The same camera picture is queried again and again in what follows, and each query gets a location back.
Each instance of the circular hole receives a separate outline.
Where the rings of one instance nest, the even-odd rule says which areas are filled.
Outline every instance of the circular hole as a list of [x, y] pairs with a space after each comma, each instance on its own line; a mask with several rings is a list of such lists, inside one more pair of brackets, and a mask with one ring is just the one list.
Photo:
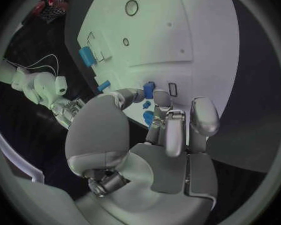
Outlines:
[[128, 40], [127, 38], [124, 38], [124, 39], [123, 39], [123, 44], [124, 44], [125, 46], [129, 46], [129, 40]]
[[135, 0], [130, 0], [126, 3], [126, 14], [128, 16], [134, 16], [135, 14], [137, 14], [138, 10], [139, 10], [139, 5], [138, 2]]

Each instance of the blue block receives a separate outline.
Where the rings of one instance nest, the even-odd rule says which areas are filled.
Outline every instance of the blue block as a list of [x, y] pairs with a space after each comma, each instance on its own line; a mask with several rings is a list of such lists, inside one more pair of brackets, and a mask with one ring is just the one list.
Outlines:
[[97, 88], [100, 92], [102, 92], [104, 89], [108, 88], [110, 85], [111, 85], [111, 82], [107, 80], [107, 81], [103, 82], [100, 86], [98, 86]]
[[146, 101], [143, 105], [142, 105], [142, 109], [147, 109], [148, 107], [151, 106], [151, 102], [150, 101]]
[[152, 111], [145, 111], [142, 116], [145, 123], [150, 127], [154, 118], [154, 113]]
[[144, 97], [146, 99], [152, 99], [153, 98], [153, 90], [155, 89], [155, 83], [152, 81], [147, 82], [143, 86], [143, 91], [144, 91]]
[[89, 68], [92, 65], [97, 64], [97, 61], [91, 51], [91, 49], [88, 46], [85, 46], [79, 50], [79, 54], [81, 58], [83, 59], [85, 65]]

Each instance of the blue plastic piece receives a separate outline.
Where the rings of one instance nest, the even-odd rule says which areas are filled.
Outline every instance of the blue plastic piece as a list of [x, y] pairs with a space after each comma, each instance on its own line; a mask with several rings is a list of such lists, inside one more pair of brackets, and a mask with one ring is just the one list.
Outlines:
[[152, 111], [145, 111], [142, 116], [145, 123], [150, 127], [154, 118], [154, 113]]
[[142, 109], [147, 109], [148, 107], [151, 106], [151, 102], [150, 101], [146, 101], [143, 105], [142, 105]]
[[98, 86], [98, 90], [102, 92], [104, 89], [108, 88], [111, 85], [110, 81], [103, 82], [100, 86]]
[[91, 49], [88, 46], [85, 46], [79, 50], [79, 54], [81, 58], [83, 59], [85, 65], [89, 68], [92, 65], [97, 64], [97, 61], [91, 51]]
[[153, 98], [153, 90], [155, 89], [155, 83], [152, 81], [147, 82], [143, 86], [143, 91], [144, 91], [144, 97], [146, 99], [152, 99]]

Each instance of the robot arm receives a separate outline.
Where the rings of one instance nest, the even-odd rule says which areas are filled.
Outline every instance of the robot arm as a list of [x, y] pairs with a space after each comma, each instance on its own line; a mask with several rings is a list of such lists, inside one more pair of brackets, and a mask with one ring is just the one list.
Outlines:
[[68, 88], [64, 76], [55, 77], [50, 72], [29, 73], [26, 69], [15, 68], [3, 60], [0, 81], [23, 92], [33, 103], [46, 106], [66, 129], [69, 129], [74, 116], [84, 106], [81, 99], [70, 101], [63, 97]]

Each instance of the small hole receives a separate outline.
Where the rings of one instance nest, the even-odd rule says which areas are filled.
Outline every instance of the small hole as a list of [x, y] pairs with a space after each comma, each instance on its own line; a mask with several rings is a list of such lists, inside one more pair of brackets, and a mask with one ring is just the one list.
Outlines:
[[124, 38], [124, 39], [123, 39], [123, 44], [124, 44], [125, 46], [129, 46], [129, 40], [128, 40], [127, 38]]

